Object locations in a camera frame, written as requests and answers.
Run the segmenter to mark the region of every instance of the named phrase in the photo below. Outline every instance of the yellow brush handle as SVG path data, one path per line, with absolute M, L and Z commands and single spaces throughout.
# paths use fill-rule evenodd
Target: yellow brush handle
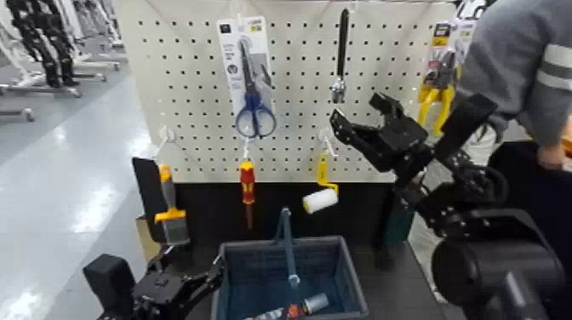
M 160 165 L 159 174 L 160 174 L 159 178 L 161 180 L 161 190 L 163 191 L 163 197 L 167 204 L 167 212 L 155 214 L 155 223 L 164 220 L 185 218 L 186 211 L 178 210 L 176 208 L 177 205 L 176 193 L 170 166 L 168 166 L 167 164 Z

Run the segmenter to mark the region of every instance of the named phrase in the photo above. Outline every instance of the blue scissors handle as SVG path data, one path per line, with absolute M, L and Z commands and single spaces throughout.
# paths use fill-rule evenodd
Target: blue scissors handle
M 245 106 L 238 113 L 237 120 L 235 122 L 238 133 L 247 138 L 254 138 L 256 136 L 264 138 L 272 134 L 274 130 L 276 130 L 277 120 L 272 111 L 261 103 L 260 96 L 258 94 L 247 93 L 244 96 L 244 100 Z M 265 117 L 269 117 L 272 121 L 272 128 L 267 133 L 261 133 L 260 131 L 260 122 L 258 119 L 260 114 L 264 114 Z M 245 132 L 240 125 L 241 123 L 250 123 L 252 125 L 252 131 Z

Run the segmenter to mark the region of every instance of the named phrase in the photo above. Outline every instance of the plastic basket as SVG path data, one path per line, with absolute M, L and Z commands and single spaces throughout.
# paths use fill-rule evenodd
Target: plastic basket
M 298 289 L 289 284 L 286 246 L 274 241 L 223 243 L 225 276 L 214 294 L 212 320 L 243 320 L 325 293 L 329 306 L 307 320 L 363 319 L 368 307 L 343 237 L 293 241 Z

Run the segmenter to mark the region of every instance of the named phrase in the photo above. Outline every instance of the white pegboard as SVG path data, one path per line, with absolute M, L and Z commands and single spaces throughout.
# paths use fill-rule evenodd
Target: white pegboard
M 256 180 L 315 180 L 323 145 L 319 130 L 336 107 L 328 88 L 335 80 L 340 12 L 352 2 L 121 0 L 115 6 L 130 65 L 153 142 L 168 126 L 178 135 L 159 161 L 178 182 L 236 182 L 243 141 L 234 126 L 216 34 L 216 21 L 264 15 L 271 50 L 273 99 L 278 128 L 250 144 Z M 435 2 L 360 2 L 350 16 L 346 103 L 356 123 L 377 125 L 368 104 L 380 91 L 416 113 L 417 87 L 432 27 L 455 7 Z M 340 154 L 329 159 L 335 182 L 388 182 L 363 156 L 334 140 Z

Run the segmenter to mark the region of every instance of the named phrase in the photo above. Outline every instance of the scissors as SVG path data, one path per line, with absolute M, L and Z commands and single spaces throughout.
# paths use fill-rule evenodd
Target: scissors
M 244 94 L 244 108 L 237 115 L 237 130 L 239 134 L 247 138 L 257 136 L 264 138 L 276 130 L 277 120 L 272 110 L 264 106 L 260 92 L 256 88 L 247 41 L 241 39 L 238 46 L 243 64 L 246 93 Z

